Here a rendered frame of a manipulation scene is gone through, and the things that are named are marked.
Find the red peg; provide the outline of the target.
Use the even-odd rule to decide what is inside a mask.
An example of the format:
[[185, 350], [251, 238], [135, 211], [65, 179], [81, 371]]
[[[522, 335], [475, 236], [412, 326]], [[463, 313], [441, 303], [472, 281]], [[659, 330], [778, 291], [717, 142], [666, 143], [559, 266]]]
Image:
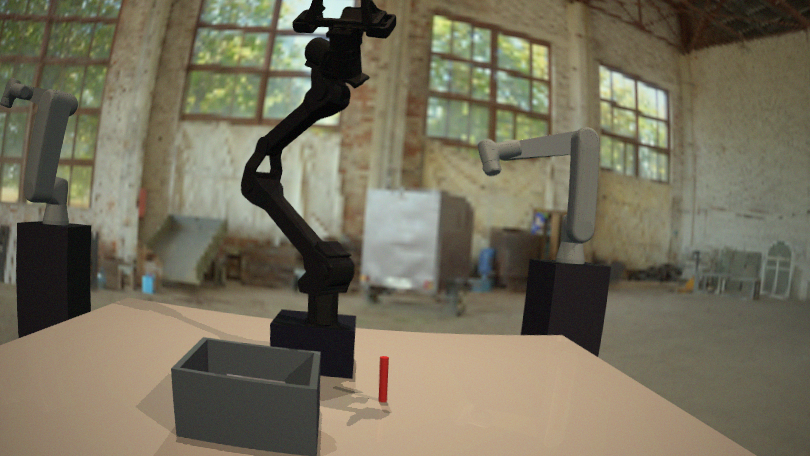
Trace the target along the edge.
[[387, 402], [387, 385], [388, 385], [388, 367], [389, 357], [381, 356], [379, 363], [379, 402]]

